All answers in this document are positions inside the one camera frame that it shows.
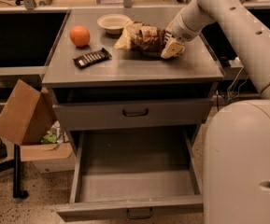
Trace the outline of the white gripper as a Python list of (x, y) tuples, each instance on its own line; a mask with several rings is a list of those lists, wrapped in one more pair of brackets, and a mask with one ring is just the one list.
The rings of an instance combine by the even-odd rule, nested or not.
[(165, 28), (163, 59), (180, 56), (185, 51), (183, 43), (192, 41), (202, 30), (202, 11), (183, 8)]

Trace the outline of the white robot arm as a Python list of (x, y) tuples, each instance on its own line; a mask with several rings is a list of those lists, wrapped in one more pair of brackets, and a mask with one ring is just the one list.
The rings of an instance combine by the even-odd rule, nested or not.
[(270, 29), (240, 0), (192, 0), (167, 27), (167, 45), (217, 22), (260, 97), (225, 106), (206, 130), (205, 224), (270, 224)]

